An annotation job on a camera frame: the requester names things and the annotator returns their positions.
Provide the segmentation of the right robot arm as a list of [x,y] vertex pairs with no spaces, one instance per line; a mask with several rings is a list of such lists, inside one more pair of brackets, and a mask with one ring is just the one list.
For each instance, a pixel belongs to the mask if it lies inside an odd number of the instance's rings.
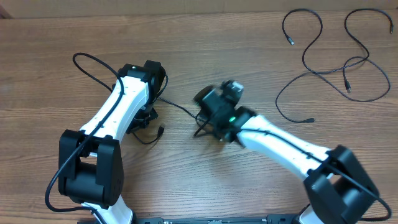
[[202,89],[194,101],[215,137],[261,152],[295,174],[304,184],[309,204],[287,223],[350,224],[364,220],[379,191],[353,152],[306,142],[273,125],[263,115],[236,107],[243,86],[233,80]]

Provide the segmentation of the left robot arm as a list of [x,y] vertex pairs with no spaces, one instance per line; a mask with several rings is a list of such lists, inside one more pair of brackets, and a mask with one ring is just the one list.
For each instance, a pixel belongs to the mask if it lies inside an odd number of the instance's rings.
[[163,92],[165,69],[148,60],[126,64],[94,117],[78,131],[65,130],[59,141],[58,191],[89,208],[97,223],[132,223],[133,211],[121,192],[124,169],[120,144],[125,134],[145,129],[158,114],[154,103]]

